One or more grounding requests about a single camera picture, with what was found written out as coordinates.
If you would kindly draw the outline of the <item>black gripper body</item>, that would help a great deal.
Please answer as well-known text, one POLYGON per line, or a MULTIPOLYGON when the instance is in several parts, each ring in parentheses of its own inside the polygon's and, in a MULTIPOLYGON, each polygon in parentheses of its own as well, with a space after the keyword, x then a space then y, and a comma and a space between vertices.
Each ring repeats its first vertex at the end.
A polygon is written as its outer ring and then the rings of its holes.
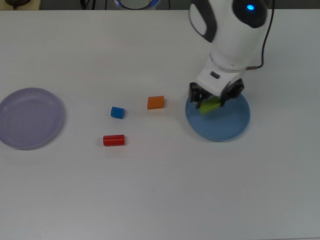
POLYGON ((240 95, 240 80, 228 84, 221 93, 221 99, 229 100, 231 98, 235 99, 240 95))

